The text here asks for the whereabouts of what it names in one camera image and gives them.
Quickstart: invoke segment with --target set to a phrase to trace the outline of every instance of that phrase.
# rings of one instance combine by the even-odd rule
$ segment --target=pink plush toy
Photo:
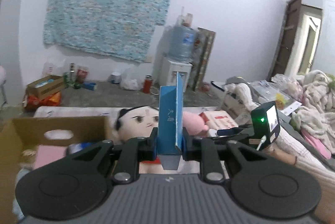
[[[196,113],[183,112],[183,127],[187,129],[189,135],[205,136],[209,127],[204,120]]]

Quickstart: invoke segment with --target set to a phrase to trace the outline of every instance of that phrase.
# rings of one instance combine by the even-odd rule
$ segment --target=blue patterned cloth
[[[170,0],[49,0],[44,43],[143,62]]]

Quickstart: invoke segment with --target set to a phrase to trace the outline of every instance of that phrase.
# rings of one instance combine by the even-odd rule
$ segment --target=brown cardboard box
[[[69,140],[45,138],[45,132],[55,129],[71,130],[73,137]],[[14,185],[20,170],[19,158],[26,147],[96,142],[108,139],[111,133],[105,116],[17,118],[8,121],[0,133],[0,224],[16,223],[12,214]]]
[[[53,79],[53,82],[47,83],[42,87],[36,88],[35,85],[48,81],[49,79]],[[29,95],[34,95],[39,99],[47,98],[48,96],[59,92],[61,89],[65,87],[64,80],[62,76],[57,75],[48,75],[46,77],[43,77],[39,80],[36,80],[30,84],[27,85],[27,93]]]

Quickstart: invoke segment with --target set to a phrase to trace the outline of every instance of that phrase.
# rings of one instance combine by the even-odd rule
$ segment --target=doll face
[[[126,141],[134,137],[149,137],[154,127],[158,127],[158,110],[151,107],[140,107],[128,111],[119,118],[121,127],[118,134]]]

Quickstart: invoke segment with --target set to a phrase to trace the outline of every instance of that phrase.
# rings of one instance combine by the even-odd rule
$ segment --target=red can
[[[147,75],[145,77],[144,83],[143,83],[143,92],[144,93],[150,93],[150,88],[152,85],[152,76],[151,75]]]

